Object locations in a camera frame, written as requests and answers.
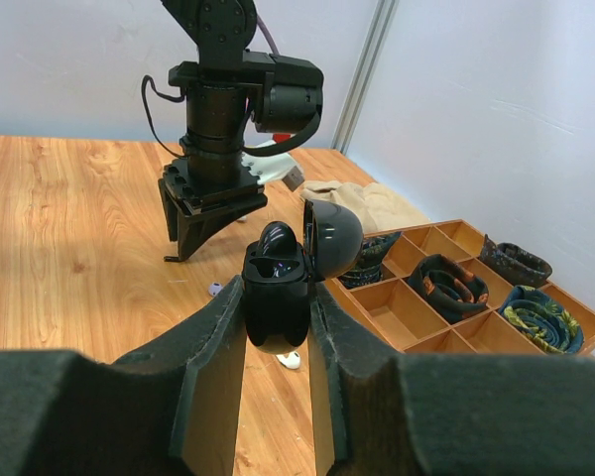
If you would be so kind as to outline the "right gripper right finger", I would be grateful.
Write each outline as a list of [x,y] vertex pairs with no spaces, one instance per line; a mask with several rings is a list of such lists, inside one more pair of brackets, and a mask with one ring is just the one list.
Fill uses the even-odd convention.
[[310,289],[320,475],[595,475],[595,359],[404,354]]

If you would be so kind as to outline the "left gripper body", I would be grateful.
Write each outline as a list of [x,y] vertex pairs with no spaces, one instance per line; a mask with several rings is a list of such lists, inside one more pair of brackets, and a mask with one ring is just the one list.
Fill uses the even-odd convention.
[[268,198],[264,187],[258,183],[258,177],[250,169],[239,165],[235,181],[213,183],[198,176],[191,176],[187,161],[175,159],[164,167],[163,180],[165,190],[173,202],[190,216],[215,210],[223,206],[236,207],[252,200],[257,207],[264,207]]

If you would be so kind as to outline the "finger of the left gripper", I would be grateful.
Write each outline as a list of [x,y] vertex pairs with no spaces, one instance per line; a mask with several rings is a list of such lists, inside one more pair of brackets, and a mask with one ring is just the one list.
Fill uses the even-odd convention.
[[176,242],[178,240],[179,231],[176,202],[164,182],[159,183],[159,191],[166,217],[169,240],[171,242]]
[[264,195],[250,195],[192,209],[183,200],[175,200],[178,209],[177,253],[166,262],[184,262],[209,238],[229,224],[266,205]]

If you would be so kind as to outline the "black earbud case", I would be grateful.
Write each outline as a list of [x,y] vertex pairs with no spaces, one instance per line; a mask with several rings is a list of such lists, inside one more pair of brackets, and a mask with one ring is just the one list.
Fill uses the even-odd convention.
[[345,206],[307,200],[302,232],[299,241],[289,224],[272,221],[246,250],[242,270],[246,330],[251,343],[268,354],[288,354],[302,345],[313,286],[344,274],[361,254],[363,227]]

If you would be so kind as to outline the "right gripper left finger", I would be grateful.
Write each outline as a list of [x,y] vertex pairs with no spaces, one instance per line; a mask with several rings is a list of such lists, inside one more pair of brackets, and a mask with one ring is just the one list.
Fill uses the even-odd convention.
[[229,475],[243,283],[111,364],[0,351],[0,475]]

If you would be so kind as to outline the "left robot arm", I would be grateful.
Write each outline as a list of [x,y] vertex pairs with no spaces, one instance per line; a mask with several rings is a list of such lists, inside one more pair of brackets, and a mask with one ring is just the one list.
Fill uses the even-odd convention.
[[166,1],[197,46],[198,59],[169,72],[186,105],[182,148],[158,185],[175,262],[268,199],[244,156],[269,158],[300,147],[318,130],[322,71],[312,62],[253,52],[252,1]]

